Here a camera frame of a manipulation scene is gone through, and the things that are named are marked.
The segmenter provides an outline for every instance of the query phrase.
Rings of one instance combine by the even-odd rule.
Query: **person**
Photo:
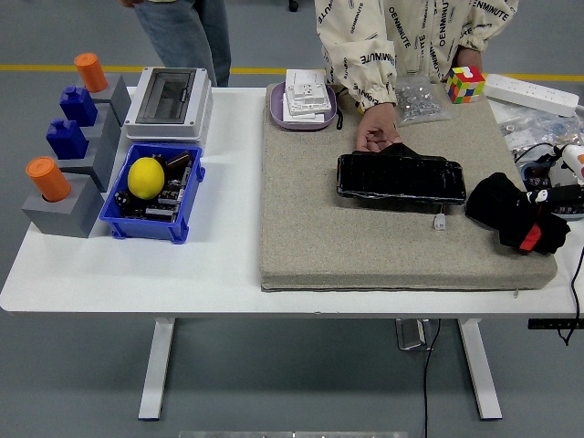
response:
[[[134,8],[167,68],[205,68],[214,87],[227,87],[231,48],[224,0],[118,0]]]
[[[513,19],[519,0],[316,0],[327,82],[340,83],[364,111],[358,151],[402,142],[394,105],[397,77],[445,79],[477,66],[491,37]]]

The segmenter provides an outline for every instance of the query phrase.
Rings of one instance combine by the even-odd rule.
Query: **black cable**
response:
[[[343,129],[343,112],[340,110],[339,107],[339,97],[341,94],[343,94],[345,91],[349,92],[349,89],[347,87],[343,87],[341,89],[341,91],[335,93],[335,100],[337,101],[337,130],[342,130]]]
[[[430,364],[430,357],[434,350],[434,344],[438,339],[440,334],[440,327],[442,326],[442,319],[438,318],[438,329],[430,344],[430,350],[428,351],[428,356],[426,357],[426,365],[423,367],[423,436],[428,438],[428,365]]]
[[[578,294],[576,293],[576,287],[574,285],[576,283],[576,278],[578,278],[580,268],[582,267],[582,259],[584,259],[584,246],[582,246],[582,252],[580,253],[580,260],[578,261],[578,267],[576,268],[576,273],[572,277],[572,281],[569,284],[571,289],[572,289],[572,294],[574,294],[574,301],[576,301],[576,317],[574,317],[574,320],[572,321],[572,327],[569,330],[569,333],[565,338],[562,336],[562,332],[558,328],[558,336],[560,336],[562,338],[562,340],[566,344],[566,347],[568,346],[569,339],[572,337],[572,334],[574,333],[574,330],[578,326],[578,323],[580,320],[580,302],[578,300]]]
[[[530,152],[530,151],[534,150],[534,149],[535,149],[537,146],[543,146],[543,145],[547,145],[547,146],[549,146],[550,148],[553,148],[553,147],[554,147],[554,145],[553,145],[553,144],[551,144],[551,143],[538,143],[538,144],[534,144],[533,146],[530,146],[530,147],[529,147],[529,149],[527,149],[526,151],[523,151],[523,152],[521,153],[521,155],[519,155],[517,158],[515,158],[515,161],[514,161],[514,162],[518,162],[519,160],[521,160],[523,157],[525,157],[525,156],[526,156],[526,154],[527,154],[528,152]]]

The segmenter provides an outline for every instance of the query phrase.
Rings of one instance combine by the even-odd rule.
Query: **yellow floor line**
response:
[[[105,72],[140,73],[141,66],[102,66]],[[42,72],[69,72],[76,71],[75,66],[50,64],[0,64],[0,71],[42,71]],[[232,75],[286,75],[285,68],[231,68]],[[536,82],[584,82],[584,75],[547,75],[529,73],[501,73],[504,76],[519,80]]]

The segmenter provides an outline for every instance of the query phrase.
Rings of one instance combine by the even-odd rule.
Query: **white table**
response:
[[[0,295],[14,314],[155,318],[141,419],[158,419],[175,318],[458,318],[482,418],[501,418],[478,329],[481,318],[573,318],[569,282],[584,245],[571,223],[558,274],[541,290],[276,292],[260,289],[258,242],[264,89],[213,89],[207,170],[184,245],[115,240],[98,221],[88,239],[31,224]],[[112,179],[130,142],[122,133]],[[580,279],[577,290],[584,286]]]

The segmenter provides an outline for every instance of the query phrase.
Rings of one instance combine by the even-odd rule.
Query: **power strip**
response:
[[[486,77],[484,93],[489,98],[516,103],[563,117],[574,116],[579,100],[576,94],[493,74]]]

